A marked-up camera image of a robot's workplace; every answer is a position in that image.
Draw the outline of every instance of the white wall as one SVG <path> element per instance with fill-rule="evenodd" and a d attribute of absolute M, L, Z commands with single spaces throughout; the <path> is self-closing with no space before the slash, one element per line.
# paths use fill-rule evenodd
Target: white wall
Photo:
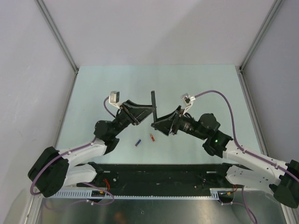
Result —
<path fill-rule="evenodd" d="M 16 224 L 27 173 L 54 143 L 74 77 L 33 0 L 0 7 L 0 223 Z"/>
<path fill-rule="evenodd" d="M 299 1 L 285 1 L 245 68 L 271 156 L 299 161 Z"/>
<path fill-rule="evenodd" d="M 240 65 L 274 0 L 45 0 L 79 65 Z"/>

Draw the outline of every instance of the small red object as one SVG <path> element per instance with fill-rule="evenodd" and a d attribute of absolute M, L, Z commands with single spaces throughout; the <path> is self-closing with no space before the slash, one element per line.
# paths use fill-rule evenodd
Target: small red object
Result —
<path fill-rule="evenodd" d="M 154 136 L 153 136 L 152 134 L 149 134 L 149 135 L 150 135 L 151 139 L 152 139 L 153 141 L 155 141 Z"/>

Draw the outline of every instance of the light green table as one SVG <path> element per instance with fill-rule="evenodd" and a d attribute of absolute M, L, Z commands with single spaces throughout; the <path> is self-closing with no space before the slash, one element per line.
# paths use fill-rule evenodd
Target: light green table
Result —
<path fill-rule="evenodd" d="M 103 100 L 110 91 L 120 91 L 120 101 L 127 99 L 137 104 L 151 104 L 150 91 L 156 91 L 158 117 L 173 112 L 183 105 L 180 96 L 196 95 L 207 90 L 218 90 L 230 101 L 240 143 L 260 152 L 239 79 L 233 65 L 169 65 L 169 66 L 83 66 L 75 83 L 57 149 L 73 147 L 93 138 L 98 120 L 112 120 Z M 117 109 L 107 104 L 116 113 Z M 199 119 L 213 113 L 221 123 L 220 130 L 232 136 L 228 107 L 221 96 L 210 93 L 198 98 L 189 113 Z M 134 164 L 204 164 L 228 162 L 209 156 L 203 149 L 204 141 L 183 132 L 166 137 L 150 124 L 152 116 L 138 126 L 130 125 L 117 137 L 116 149 L 93 161 L 98 163 Z M 156 139 L 152 142 L 152 133 Z M 138 147 L 135 143 L 141 139 Z"/>

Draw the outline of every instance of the red wire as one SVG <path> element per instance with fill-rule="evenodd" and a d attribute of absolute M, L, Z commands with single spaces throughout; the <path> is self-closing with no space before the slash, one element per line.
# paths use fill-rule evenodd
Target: red wire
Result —
<path fill-rule="evenodd" d="M 238 190 L 238 186 L 235 185 L 235 184 L 233 184 L 233 186 L 234 186 L 234 188 L 235 188 L 235 190 L 233 191 L 233 193 L 235 193 L 235 192 Z"/>
<path fill-rule="evenodd" d="M 107 187 L 107 185 L 108 185 L 108 190 L 110 190 L 110 184 L 109 184 L 108 180 L 107 180 L 107 179 L 104 179 L 103 181 L 106 183 L 106 187 Z"/>

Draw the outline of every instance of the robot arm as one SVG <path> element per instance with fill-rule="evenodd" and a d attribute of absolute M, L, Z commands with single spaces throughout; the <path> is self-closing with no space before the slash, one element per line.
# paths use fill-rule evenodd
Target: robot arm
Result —
<path fill-rule="evenodd" d="M 152 105 L 138 105 L 130 100 L 118 103 L 119 92 L 112 92 L 119 111 L 113 121 L 100 120 L 95 124 L 93 141 L 74 148 L 56 150 L 49 147 L 43 151 L 28 173 L 29 179 L 45 196 L 50 197 L 62 187 L 81 183 L 101 181 L 103 170 L 89 159 L 112 152 L 119 142 L 116 136 L 130 124 L 138 125 L 153 111 Z"/>
<path fill-rule="evenodd" d="M 202 140 L 204 150 L 211 156 L 219 156 L 245 166 L 242 169 L 231 165 L 224 177 L 231 184 L 240 184 L 273 194 L 280 203 L 297 208 L 299 205 L 299 163 L 292 160 L 290 163 L 272 159 L 268 156 L 251 151 L 240 146 L 236 139 L 219 131 L 220 123 L 212 113 L 203 114 L 196 121 L 186 109 L 189 110 L 196 97 L 188 94 L 182 96 L 186 104 L 185 109 L 179 106 L 173 113 L 157 118 L 154 114 L 153 128 L 166 136 L 177 134 L 178 130 Z M 155 105 L 155 93 L 152 93 Z"/>

